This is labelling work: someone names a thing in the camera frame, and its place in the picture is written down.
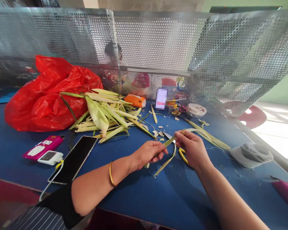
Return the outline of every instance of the charging cable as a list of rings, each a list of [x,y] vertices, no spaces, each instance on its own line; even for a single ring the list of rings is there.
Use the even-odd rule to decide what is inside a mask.
[[[57,170],[57,168],[58,168],[59,166],[61,166],[61,167],[60,167],[59,171],[57,172],[57,174],[52,178],[52,180],[49,182],[49,184],[47,185],[47,187],[46,187],[46,188],[44,189],[44,191],[42,192],[41,196],[39,197],[39,202],[42,201],[42,197],[43,197],[44,193],[46,192],[47,188],[49,187],[49,185],[54,181],[54,179],[56,178],[56,176],[57,176],[57,175],[60,173],[60,171],[62,170],[63,164],[64,164],[64,160],[61,160],[61,162],[56,165],[55,170]]]

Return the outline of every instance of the phone screen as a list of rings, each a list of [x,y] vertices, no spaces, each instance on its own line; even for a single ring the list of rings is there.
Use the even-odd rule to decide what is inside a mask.
[[[156,95],[156,109],[165,109],[167,98],[167,89],[159,88]]]
[[[55,177],[53,183],[68,184],[76,177],[86,158],[92,151],[97,138],[82,136],[73,149],[64,159],[64,165],[60,173]],[[51,175],[48,182],[56,175],[58,169]]]

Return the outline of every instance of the green wall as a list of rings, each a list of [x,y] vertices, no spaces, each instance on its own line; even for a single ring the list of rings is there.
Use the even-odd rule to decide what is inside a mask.
[[[282,9],[288,9],[288,0],[205,0],[202,12],[209,12],[212,6],[282,6]],[[260,101],[288,104],[288,75]]]

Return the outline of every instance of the metal divider screen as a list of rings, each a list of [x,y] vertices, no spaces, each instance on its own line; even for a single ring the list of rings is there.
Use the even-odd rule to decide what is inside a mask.
[[[166,86],[171,99],[239,116],[288,73],[288,10],[0,8],[0,79],[34,79],[35,55],[90,68],[122,94],[154,100]]]

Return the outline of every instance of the gold bangle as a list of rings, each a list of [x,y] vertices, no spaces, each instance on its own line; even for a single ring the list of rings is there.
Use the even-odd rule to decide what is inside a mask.
[[[112,180],[111,166],[112,166],[112,161],[110,162],[110,166],[109,166],[109,176],[110,176],[110,180],[111,180],[111,183],[112,183],[113,187],[117,187],[117,185],[115,185],[115,184],[113,183],[113,180]]]

